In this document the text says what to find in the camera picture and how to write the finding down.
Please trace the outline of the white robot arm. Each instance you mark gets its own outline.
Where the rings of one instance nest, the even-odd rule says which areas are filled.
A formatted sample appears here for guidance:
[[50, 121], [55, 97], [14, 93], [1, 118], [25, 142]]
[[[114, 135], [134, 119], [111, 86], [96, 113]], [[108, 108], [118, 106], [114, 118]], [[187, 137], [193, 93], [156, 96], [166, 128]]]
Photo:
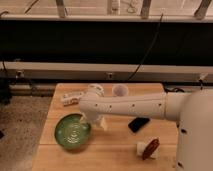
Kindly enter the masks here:
[[100, 123], [104, 114], [176, 122], [176, 171], [213, 171], [213, 89], [105, 97], [103, 88], [92, 84], [79, 109], [89, 123]]

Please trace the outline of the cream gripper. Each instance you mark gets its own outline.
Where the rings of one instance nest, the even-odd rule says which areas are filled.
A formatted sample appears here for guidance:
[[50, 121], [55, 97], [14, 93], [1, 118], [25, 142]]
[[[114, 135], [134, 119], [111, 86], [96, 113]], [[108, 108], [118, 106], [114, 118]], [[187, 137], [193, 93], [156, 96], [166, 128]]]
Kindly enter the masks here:
[[101, 128], [102, 130], [107, 130], [107, 123], [102, 115], [98, 114], [84, 114], [80, 119], [81, 123], [89, 123], [93, 126]]

